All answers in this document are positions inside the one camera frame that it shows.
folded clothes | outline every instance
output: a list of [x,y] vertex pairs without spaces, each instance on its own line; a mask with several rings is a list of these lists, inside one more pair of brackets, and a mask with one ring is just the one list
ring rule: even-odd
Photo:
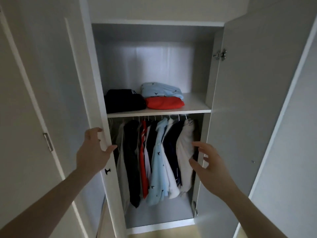
[[141,87],[144,98],[155,96],[178,97],[181,100],[184,96],[179,88],[158,82],[146,82]]
[[108,114],[146,109],[142,95],[132,89],[110,89],[104,98]]
[[178,97],[149,97],[145,99],[148,108],[174,109],[184,106],[184,102]]

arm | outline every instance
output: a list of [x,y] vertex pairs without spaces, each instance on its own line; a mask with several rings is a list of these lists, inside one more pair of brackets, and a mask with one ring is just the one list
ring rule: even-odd
[[248,238],[286,238],[286,236],[245,196],[232,180],[227,168],[215,148],[202,142],[193,142],[199,151],[208,155],[204,160],[207,168],[201,167],[195,160],[190,164],[196,171],[202,184],[211,193],[222,199],[237,217]]
[[100,148],[97,132],[85,132],[85,140],[77,152],[77,168],[61,183],[0,230],[0,237],[49,237],[65,212],[92,177],[102,170],[116,145],[106,151]]

floor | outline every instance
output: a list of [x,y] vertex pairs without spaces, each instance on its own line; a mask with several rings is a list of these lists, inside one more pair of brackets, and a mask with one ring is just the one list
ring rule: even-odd
[[[200,238],[197,226],[183,226],[166,230],[157,230],[142,234],[130,235],[129,238]],[[247,238],[245,232],[241,228],[236,238]]]

hand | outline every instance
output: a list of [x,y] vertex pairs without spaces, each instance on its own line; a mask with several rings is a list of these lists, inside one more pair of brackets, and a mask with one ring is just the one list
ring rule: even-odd
[[101,128],[86,130],[85,140],[77,152],[77,169],[91,177],[105,168],[111,152],[117,148],[117,145],[110,145],[106,151],[101,150],[97,136],[101,131]]
[[193,159],[189,160],[191,167],[196,171],[204,187],[223,201],[230,198],[238,190],[238,187],[231,178],[217,150],[210,144],[203,142],[192,142],[192,145],[198,146],[199,152],[208,155],[208,157],[204,157],[204,160],[209,163],[207,168],[201,167]]

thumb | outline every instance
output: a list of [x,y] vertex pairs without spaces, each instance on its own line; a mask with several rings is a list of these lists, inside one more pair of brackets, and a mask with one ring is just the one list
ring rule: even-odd
[[108,146],[108,148],[106,149],[105,153],[110,155],[111,152],[113,152],[116,148],[118,147],[118,145],[114,144],[114,145],[110,145]]
[[204,168],[194,159],[189,159],[189,164],[198,175],[204,170]]

